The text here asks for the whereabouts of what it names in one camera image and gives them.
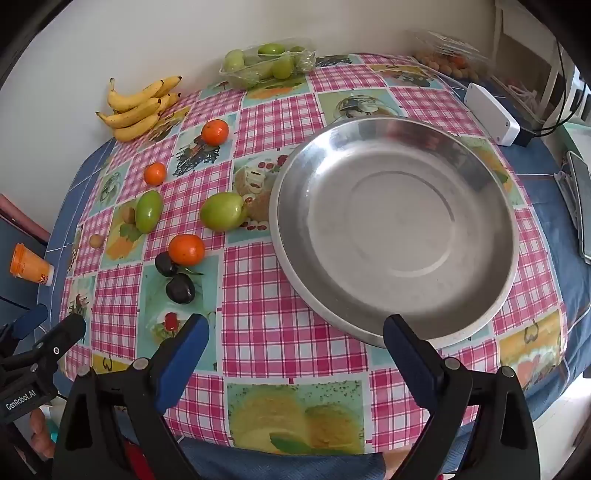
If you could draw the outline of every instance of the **metal bowl rim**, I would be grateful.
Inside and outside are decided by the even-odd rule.
[[[415,120],[407,117],[402,116],[388,116],[388,115],[373,115],[366,118],[351,118],[346,120],[341,120],[335,123],[332,123],[321,130],[315,132],[310,138],[306,141],[302,142],[298,147],[296,147],[288,156],[286,162],[284,163],[283,167],[281,168],[273,188],[271,190],[271,200],[269,203],[269,228],[271,231],[271,240],[273,243],[273,248],[275,249],[275,254],[279,260],[279,265],[281,266],[285,276],[290,281],[291,286],[295,289],[295,291],[302,297],[302,299],[306,302],[306,304],[316,312],[320,317],[322,317],[325,321],[330,323],[335,328],[344,331],[352,335],[353,337],[359,339],[362,342],[369,343],[371,345],[375,345],[377,347],[385,348],[384,345],[384,338],[382,335],[377,335],[372,332],[368,332],[367,330],[363,330],[360,327],[357,327],[345,319],[342,319],[335,313],[333,313],[330,309],[325,307],[316,297],[314,294],[308,290],[306,285],[300,280],[299,276],[297,275],[294,268],[291,266],[291,262],[287,257],[287,253],[283,247],[283,243],[281,241],[281,232],[279,230],[279,220],[278,220],[278,204],[279,204],[279,195],[281,193],[281,185],[289,172],[289,169],[293,163],[293,159],[299,155],[299,153],[304,150],[308,145],[310,145],[316,138],[320,137],[321,135],[329,132],[333,128],[339,127],[345,123],[353,123],[353,122],[366,122],[366,121],[374,121],[378,118],[388,119],[389,121],[401,121],[401,122],[409,122],[417,125],[421,125],[423,127],[430,128],[433,131],[436,131],[439,134],[444,135],[445,137],[449,138],[450,140],[454,141],[458,145],[460,145],[469,155],[475,157],[481,165],[484,166],[486,171],[492,177],[493,181],[495,182],[497,188],[499,189],[499,194],[503,198],[505,203],[505,208],[507,209],[509,221],[511,223],[511,232],[512,232],[512,252],[511,252],[511,266],[509,268],[509,273],[505,282],[503,284],[503,288],[497,299],[493,302],[493,304],[484,312],[483,315],[475,319],[471,324],[464,327],[463,329],[458,330],[457,332],[450,333],[448,335],[444,335],[441,337],[433,338],[428,340],[433,348],[444,348],[454,343],[461,342],[466,338],[474,335],[478,332],[481,328],[483,328],[487,323],[489,323],[492,318],[499,312],[507,297],[509,296],[509,292],[513,287],[513,283],[515,281],[515,276],[517,274],[517,264],[519,260],[519,232],[517,228],[517,220],[515,218],[515,211],[513,206],[510,204],[507,196],[504,193],[503,187],[501,182],[498,180],[497,176],[493,174],[493,172],[488,168],[488,166],[475,154],[473,153],[467,146],[457,140],[451,134],[444,132],[431,124],[426,122],[421,122],[420,120]]]

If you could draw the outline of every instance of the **human hand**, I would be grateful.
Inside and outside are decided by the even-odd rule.
[[[389,450],[387,452],[382,452],[382,456],[384,457],[384,463],[386,464],[386,473],[384,475],[384,480],[389,480],[394,476],[398,467],[402,464],[408,453],[410,452],[412,446],[396,448],[394,450]]]
[[[36,408],[31,412],[29,426],[33,431],[33,436],[31,437],[31,446],[33,447],[33,450],[47,458],[53,458],[53,455],[56,452],[56,444],[51,441],[45,415],[39,408]]]

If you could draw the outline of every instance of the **white device box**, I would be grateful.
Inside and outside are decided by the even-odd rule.
[[[489,132],[497,145],[510,147],[519,133],[517,120],[484,87],[471,83],[464,104]]]

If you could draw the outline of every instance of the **screw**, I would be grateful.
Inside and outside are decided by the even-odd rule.
[[[513,371],[513,369],[511,367],[508,367],[507,365],[503,365],[501,367],[501,372],[503,373],[503,375],[509,378],[515,376],[515,372]]]
[[[148,366],[149,362],[150,361],[147,358],[138,358],[134,361],[133,366],[136,370],[143,370]]]
[[[81,365],[78,367],[78,371],[76,372],[76,375],[78,375],[79,377],[85,377],[89,373],[90,373],[90,367],[88,365]]]
[[[448,356],[443,363],[449,370],[457,370],[460,368],[460,361],[457,358],[453,358],[452,356]]]

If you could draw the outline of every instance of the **stainless steel bowl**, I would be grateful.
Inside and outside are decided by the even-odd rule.
[[[301,144],[269,222],[298,294],[380,347],[393,313],[435,348],[467,338],[517,271],[515,213],[495,176],[451,135],[403,117],[338,122]]]

